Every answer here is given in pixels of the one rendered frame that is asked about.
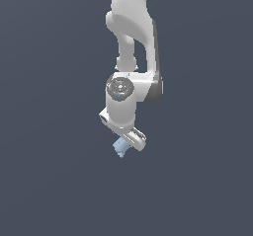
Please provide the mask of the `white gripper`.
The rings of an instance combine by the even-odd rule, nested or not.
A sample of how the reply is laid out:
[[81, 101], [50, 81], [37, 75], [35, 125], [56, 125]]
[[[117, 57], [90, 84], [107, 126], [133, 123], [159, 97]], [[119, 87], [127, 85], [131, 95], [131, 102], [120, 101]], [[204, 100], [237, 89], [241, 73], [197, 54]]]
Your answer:
[[[107, 109], [103, 109], [99, 113], [99, 117], [105, 126], [107, 126], [113, 133], [116, 133], [111, 127]], [[146, 136], [141, 131], [133, 127], [129, 133], [120, 134], [118, 140], [113, 144], [113, 146], [117, 154], [123, 158], [131, 147], [135, 148], [137, 151], [141, 151], [145, 144]]]

